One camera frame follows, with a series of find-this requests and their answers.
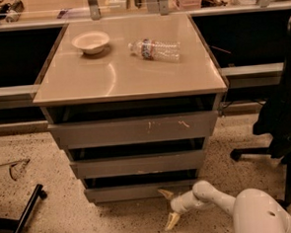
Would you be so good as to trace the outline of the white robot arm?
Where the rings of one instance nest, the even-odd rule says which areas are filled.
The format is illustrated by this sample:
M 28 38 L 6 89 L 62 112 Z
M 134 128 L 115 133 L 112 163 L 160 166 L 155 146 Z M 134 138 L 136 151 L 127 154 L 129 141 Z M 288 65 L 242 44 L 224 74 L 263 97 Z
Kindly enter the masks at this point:
M 232 217 L 234 233 L 291 233 L 291 215 L 277 200 L 258 189 L 246 189 L 233 197 L 216 190 L 209 182 L 199 181 L 184 194 L 175 195 L 164 189 L 158 192 L 172 209 L 165 226 L 167 231 L 176 226 L 184 213 L 214 204 Z

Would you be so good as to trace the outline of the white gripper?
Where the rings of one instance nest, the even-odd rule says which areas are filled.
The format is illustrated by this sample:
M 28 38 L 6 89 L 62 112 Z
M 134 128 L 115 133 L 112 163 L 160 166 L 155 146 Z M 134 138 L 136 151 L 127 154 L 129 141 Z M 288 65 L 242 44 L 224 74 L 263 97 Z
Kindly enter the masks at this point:
M 169 214 L 168 221 L 165 225 L 166 231 L 171 231 L 176 226 L 181 219 L 181 214 L 187 213 L 192 209 L 202 208 L 204 205 L 192 191 L 177 196 L 174 196 L 173 192 L 164 189 L 158 189 L 158 192 L 167 200 L 171 201 L 171 208 L 173 210 L 173 213 Z

